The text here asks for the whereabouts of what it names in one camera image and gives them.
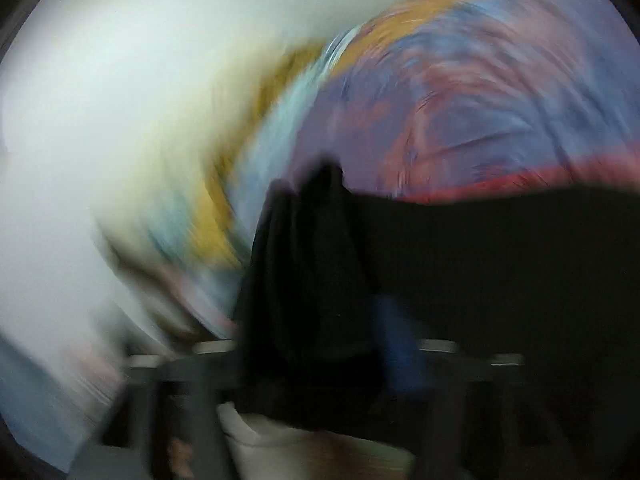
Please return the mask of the black pants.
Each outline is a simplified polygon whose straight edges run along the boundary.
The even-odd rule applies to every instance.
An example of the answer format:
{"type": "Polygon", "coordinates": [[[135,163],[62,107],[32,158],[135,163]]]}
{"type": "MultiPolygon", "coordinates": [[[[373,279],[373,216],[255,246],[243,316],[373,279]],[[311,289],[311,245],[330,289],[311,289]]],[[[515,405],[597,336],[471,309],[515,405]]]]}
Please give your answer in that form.
{"type": "Polygon", "coordinates": [[[638,477],[637,194],[572,186],[413,204],[350,192],[333,164],[275,188],[236,307],[238,409],[420,453],[433,393],[392,389],[384,297],[416,338],[524,358],[507,471],[500,393],[469,386],[458,463],[473,478],[638,477]]]}

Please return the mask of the white trousers right leg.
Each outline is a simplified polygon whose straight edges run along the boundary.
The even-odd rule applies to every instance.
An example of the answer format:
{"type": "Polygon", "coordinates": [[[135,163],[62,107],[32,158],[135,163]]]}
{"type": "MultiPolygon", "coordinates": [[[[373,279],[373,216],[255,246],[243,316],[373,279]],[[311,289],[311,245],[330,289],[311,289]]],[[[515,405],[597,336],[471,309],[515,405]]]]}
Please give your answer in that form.
{"type": "Polygon", "coordinates": [[[242,415],[231,402],[217,411],[243,479],[405,479],[413,465],[413,455],[400,448],[242,415]]]}

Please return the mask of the blue white striped sheet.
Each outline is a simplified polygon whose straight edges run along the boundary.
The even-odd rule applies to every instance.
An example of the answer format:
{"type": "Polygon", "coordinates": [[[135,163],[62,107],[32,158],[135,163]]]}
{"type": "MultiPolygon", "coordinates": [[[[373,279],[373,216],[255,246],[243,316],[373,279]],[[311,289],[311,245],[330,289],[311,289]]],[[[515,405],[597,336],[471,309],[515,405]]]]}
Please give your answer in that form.
{"type": "Polygon", "coordinates": [[[309,41],[278,53],[254,81],[248,111],[218,145],[198,193],[190,244],[209,269],[204,304],[194,311],[218,339],[231,339],[235,297],[270,184],[286,173],[295,139],[330,73],[360,32],[328,44],[309,41]]]}

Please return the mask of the yellow floral blanket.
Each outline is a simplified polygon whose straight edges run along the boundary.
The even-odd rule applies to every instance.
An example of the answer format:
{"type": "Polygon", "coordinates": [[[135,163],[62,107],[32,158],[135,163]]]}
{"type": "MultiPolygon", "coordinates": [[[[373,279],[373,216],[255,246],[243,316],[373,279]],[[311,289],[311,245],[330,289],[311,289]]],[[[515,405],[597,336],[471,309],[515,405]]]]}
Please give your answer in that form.
{"type": "Polygon", "coordinates": [[[235,266],[253,244],[270,181],[288,162],[296,130],[331,67],[319,41],[257,52],[221,81],[218,129],[194,188],[184,253],[235,266]]]}

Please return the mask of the colourful striped floral quilt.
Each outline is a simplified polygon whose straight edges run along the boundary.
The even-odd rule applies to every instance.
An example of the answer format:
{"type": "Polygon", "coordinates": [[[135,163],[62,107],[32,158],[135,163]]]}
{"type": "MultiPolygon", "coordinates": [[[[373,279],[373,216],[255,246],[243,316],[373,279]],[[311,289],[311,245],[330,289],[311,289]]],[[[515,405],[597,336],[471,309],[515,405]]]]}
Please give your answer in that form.
{"type": "Polygon", "coordinates": [[[406,200],[639,183],[639,44],[610,0],[406,0],[368,21],[296,136],[406,200]]]}

